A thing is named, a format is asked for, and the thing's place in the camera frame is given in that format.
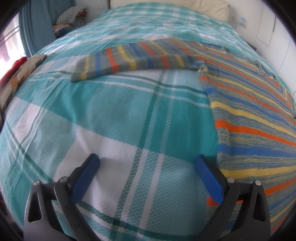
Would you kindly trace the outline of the cream padded headboard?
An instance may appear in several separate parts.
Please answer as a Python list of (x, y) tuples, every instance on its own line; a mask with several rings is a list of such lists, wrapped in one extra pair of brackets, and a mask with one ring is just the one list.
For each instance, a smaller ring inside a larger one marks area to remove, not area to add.
[(111, 0), (110, 7), (115, 8), (136, 3), (162, 3), (183, 6), (225, 23), (228, 23), (230, 16), (229, 3), (221, 0)]

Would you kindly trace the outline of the red cloth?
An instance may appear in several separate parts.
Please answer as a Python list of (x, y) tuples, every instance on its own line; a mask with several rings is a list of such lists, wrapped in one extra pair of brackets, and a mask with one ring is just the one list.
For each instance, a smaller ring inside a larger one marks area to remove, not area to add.
[(13, 77), (13, 75), (19, 70), (19, 68), (27, 61), (27, 57), (22, 57), (15, 61), (12, 67), (6, 72), (6, 74), (1, 78), (1, 89), (3, 89), (8, 81)]

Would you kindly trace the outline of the dark bedside table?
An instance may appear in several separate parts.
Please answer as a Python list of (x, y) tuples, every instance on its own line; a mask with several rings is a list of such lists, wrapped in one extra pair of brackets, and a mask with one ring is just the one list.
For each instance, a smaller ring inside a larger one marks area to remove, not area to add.
[(255, 52), (257, 51), (257, 48), (251, 45), (250, 43), (246, 42)]

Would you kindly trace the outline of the white wardrobe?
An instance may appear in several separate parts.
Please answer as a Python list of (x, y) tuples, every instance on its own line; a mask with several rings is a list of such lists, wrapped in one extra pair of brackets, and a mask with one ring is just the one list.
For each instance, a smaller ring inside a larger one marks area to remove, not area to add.
[(258, 54), (287, 84), (295, 84), (295, 43), (283, 23), (265, 3), (262, 4), (255, 45)]

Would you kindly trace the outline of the blue curtain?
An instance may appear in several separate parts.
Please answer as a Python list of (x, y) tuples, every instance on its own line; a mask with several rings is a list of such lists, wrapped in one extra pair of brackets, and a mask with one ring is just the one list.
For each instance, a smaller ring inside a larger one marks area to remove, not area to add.
[(23, 6), (18, 13), (18, 26), (27, 57), (32, 57), (57, 39), (53, 31), (57, 18), (75, 5), (75, 1), (35, 0)]

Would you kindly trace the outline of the checkered cushion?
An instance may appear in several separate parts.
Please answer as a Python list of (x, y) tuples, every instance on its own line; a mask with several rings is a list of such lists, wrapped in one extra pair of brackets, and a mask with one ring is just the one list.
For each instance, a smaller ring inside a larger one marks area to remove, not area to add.
[(46, 54), (39, 54), (27, 58), (27, 61), (19, 68), (19, 70), (8, 81), (7, 85), (1, 89), (1, 114), (6, 111), (9, 103), (17, 90), (21, 87), (24, 81), (39, 67), (45, 60)]

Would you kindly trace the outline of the wall socket with blue sticker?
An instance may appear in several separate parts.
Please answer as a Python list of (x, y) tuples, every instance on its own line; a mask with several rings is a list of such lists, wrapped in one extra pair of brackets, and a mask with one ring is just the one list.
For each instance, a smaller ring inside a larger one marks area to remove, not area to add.
[(242, 26), (243, 28), (247, 27), (247, 21), (243, 17), (233, 16), (233, 22)]

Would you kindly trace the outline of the teal plaid bedspread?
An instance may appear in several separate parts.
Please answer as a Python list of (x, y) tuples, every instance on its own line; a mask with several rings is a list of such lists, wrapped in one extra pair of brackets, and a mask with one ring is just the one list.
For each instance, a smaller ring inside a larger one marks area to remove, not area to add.
[[(228, 23), (174, 4), (109, 8), (34, 54), (46, 60), (1, 114), (5, 240), (24, 240), (33, 182), (70, 176), (90, 154), (100, 167), (76, 206), (100, 240), (197, 240), (218, 204), (196, 172), (196, 157), (221, 171), (213, 111), (197, 72), (147, 69), (71, 80), (89, 55), (168, 38), (221, 46), (258, 63), (295, 103), (278, 72)], [(263, 178), (233, 178), (259, 180), (265, 192)]]

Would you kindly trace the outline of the pile of clothes on stand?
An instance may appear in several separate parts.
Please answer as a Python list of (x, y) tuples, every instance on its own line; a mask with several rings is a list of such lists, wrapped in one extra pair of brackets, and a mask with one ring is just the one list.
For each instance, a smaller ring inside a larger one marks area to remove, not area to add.
[(86, 25), (87, 6), (73, 6), (62, 13), (53, 26), (57, 39), (65, 36), (73, 30)]

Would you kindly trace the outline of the striped knit sweater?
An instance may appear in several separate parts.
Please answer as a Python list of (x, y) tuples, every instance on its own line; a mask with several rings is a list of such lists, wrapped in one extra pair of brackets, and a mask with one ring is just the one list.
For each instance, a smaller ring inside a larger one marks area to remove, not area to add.
[(129, 43), (77, 63), (72, 81), (132, 70), (194, 70), (218, 132), (218, 166), (227, 176), (265, 180), (271, 230), (295, 204), (295, 103), (258, 63), (221, 46), (180, 39)]

